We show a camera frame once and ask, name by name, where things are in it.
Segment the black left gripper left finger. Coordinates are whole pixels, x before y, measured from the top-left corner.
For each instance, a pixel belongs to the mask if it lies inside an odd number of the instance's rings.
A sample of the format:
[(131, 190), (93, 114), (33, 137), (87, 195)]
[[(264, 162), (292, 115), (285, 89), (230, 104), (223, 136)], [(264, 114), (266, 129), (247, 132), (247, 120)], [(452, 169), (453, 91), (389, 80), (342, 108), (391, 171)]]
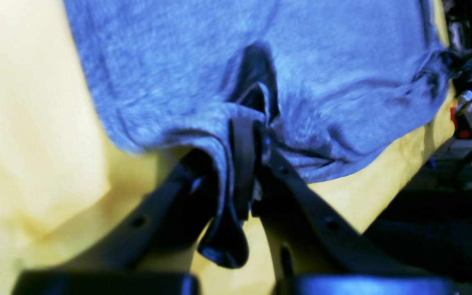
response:
[(217, 184), (210, 156), (191, 150), (110, 233), (65, 263), (23, 271), (13, 294), (200, 295), (189, 262), (163, 270), (155, 259), (170, 267), (169, 254), (191, 248), (215, 213)]

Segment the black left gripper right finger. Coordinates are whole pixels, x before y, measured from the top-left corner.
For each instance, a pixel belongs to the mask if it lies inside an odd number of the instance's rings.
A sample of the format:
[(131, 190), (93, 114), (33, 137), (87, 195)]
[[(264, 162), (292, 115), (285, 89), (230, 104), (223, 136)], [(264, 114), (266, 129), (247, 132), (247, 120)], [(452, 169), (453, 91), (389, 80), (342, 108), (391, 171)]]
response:
[(452, 295), (451, 280), (392, 259), (312, 191), (259, 121), (232, 119), (234, 207), (264, 227), (274, 295)]

